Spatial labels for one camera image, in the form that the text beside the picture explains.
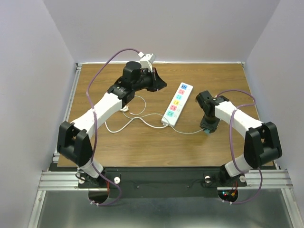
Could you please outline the white power strip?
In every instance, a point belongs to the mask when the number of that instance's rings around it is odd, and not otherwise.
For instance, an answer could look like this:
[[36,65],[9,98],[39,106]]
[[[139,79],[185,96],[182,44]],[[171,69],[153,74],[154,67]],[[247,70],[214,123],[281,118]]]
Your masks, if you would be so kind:
[[174,94],[171,102],[169,103],[168,108],[166,109],[161,123],[163,125],[172,126],[174,127],[181,115],[183,108],[193,90],[193,86],[181,83]]

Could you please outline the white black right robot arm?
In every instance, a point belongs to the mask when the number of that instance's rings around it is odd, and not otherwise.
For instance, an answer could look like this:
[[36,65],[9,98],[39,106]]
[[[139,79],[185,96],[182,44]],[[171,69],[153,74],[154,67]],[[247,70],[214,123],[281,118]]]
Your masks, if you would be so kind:
[[264,123],[241,111],[239,106],[223,96],[213,97],[209,91],[200,92],[195,101],[204,111],[200,122],[206,133],[214,133],[220,121],[229,124],[229,130],[235,129],[244,138],[243,154],[239,157],[231,152],[232,160],[219,169],[219,181],[230,185],[236,176],[257,169],[282,156],[282,148],[277,127],[272,122]]

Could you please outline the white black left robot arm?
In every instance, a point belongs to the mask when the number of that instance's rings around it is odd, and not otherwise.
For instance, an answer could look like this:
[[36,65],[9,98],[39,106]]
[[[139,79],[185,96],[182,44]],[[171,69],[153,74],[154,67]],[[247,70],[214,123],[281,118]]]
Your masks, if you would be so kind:
[[60,125],[57,151],[89,175],[91,184],[103,186],[104,168],[94,159],[95,147],[91,145],[91,138],[97,136],[98,128],[111,115],[132,101],[135,92],[143,89],[157,92],[166,86],[156,68],[148,69],[138,62],[127,62],[122,76],[91,109],[72,122],[64,121]]

